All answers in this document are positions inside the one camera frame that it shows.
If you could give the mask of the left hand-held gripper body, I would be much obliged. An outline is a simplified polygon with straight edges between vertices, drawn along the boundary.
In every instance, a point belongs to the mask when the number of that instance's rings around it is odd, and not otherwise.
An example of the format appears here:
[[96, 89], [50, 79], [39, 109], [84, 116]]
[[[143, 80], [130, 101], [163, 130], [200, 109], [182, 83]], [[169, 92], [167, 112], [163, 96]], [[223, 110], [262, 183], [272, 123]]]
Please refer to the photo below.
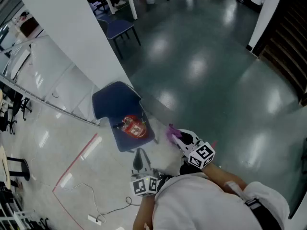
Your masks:
[[130, 187], [135, 196], [147, 197], [157, 193], [161, 176], [157, 169], [151, 167], [151, 162], [142, 148], [136, 150], [130, 178]]

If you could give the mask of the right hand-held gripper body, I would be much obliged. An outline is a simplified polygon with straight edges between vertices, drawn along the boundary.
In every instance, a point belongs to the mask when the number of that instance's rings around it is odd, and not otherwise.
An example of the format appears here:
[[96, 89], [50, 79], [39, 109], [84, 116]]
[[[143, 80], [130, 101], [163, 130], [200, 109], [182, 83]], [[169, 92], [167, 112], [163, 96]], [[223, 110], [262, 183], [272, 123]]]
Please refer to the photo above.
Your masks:
[[172, 139], [187, 157], [188, 163], [199, 169], [203, 169], [212, 162], [215, 156], [215, 150], [211, 145], [192, 131], [179, 129], [172, 135]]

